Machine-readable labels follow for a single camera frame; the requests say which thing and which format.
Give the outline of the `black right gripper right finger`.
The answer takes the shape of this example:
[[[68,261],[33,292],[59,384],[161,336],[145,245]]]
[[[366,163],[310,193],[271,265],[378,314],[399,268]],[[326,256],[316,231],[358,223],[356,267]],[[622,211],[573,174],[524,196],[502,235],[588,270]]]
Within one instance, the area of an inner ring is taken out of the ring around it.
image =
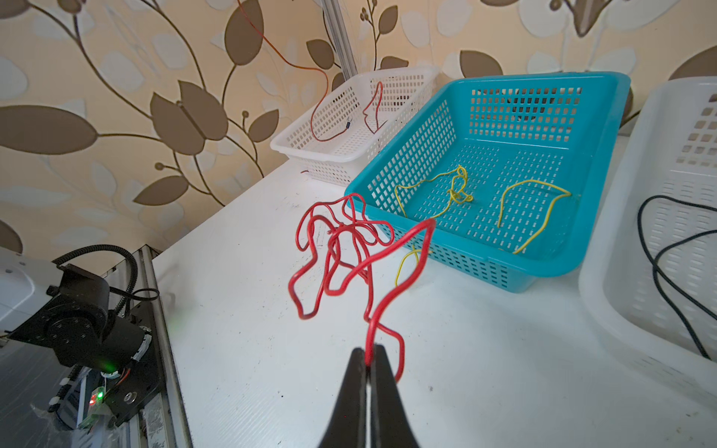
[[[373,346],[369,369],[370,446],[373,448],[412,447],[419,444],[410,427],[397,384],[383,345]]]

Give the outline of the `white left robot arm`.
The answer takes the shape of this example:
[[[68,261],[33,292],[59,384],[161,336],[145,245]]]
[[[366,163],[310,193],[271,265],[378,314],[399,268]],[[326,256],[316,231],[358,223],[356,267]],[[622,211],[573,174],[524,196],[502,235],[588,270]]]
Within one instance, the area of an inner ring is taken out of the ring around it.
[[[118,289],[71,261],[112,252],[128,261],[128,286]],[[149,348],[147,330],[119,313],[132,301],[152,302],[158,289],[137,289],[138,264],[114,245],[75,249],[54,261],[1,249],[1,330],[7,338],[51,349],[65,367],[110,374],[138,362]]]

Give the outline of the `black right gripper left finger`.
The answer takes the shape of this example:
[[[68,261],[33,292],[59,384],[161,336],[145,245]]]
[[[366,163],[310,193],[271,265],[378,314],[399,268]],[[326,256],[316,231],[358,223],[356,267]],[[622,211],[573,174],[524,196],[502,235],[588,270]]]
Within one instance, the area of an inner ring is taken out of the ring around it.
[[[319,448],[364,448],[367,442],[365,352],[352,350],[328,427]]]

